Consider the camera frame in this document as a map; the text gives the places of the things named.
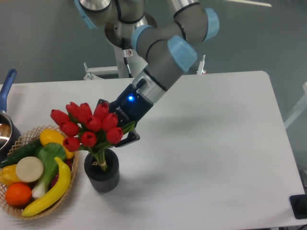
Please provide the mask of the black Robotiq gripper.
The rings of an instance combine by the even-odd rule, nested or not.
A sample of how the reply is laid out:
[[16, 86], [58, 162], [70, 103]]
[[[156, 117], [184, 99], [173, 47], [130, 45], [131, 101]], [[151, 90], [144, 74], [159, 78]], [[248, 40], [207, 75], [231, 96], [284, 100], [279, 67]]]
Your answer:
[[[133, 84], [129, 84], [115, 101], [109, 103], [107, 100], [99, 99], [96, 107], [109, 108], [110, 112], [118, 116], [118, 126], [123, 127], [133, 121], [138, 123], [153, 105], [137, 92]], [[125, 139], [115, 144], [114, 147], [124, 147], [138, 140], [140, 140], [140, 135], [136, 129], [133, 129]]]

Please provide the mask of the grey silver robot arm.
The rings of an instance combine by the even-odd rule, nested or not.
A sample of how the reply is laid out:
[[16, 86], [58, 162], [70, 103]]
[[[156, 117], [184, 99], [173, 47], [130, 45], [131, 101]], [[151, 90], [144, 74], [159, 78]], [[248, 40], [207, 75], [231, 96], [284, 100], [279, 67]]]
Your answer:
[[154, 27], [148, 22], [142, 0], [77, 0], [75, 6], [90, 28], [113, 24], [114, 45], [134, 49], [146, 61], [109, 108], [126, 127], [139, 122], [153, 105], [197, 60], [194, 43], [218, 34], [219, 18], [197, 0], [171, 0], [173, 22]]

